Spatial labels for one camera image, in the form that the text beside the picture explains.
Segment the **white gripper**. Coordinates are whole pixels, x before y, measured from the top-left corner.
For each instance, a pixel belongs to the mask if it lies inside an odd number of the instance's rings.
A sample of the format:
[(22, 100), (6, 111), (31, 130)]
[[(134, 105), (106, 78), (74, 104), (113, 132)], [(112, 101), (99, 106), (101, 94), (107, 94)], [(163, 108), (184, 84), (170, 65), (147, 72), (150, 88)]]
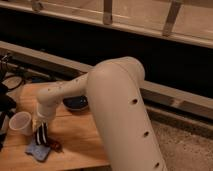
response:
[(43, 123), (52, 122), (56, 117), (56, 109), (56, 106), (45, 106), (38, 103), (34, 113), (33, 130), (36, 131)]

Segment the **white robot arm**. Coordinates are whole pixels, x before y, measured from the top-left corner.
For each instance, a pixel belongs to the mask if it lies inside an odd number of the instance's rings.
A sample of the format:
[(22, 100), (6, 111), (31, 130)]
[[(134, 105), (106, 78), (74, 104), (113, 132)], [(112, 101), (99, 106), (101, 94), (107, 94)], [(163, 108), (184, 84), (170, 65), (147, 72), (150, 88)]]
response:
[(113, 171), (168, 171), (140, 87), (145, 71), (133, 57), (110, 59), (88, 73), (37, 93), (37, 122), (55, 118), (65, 98), (84, 95)]

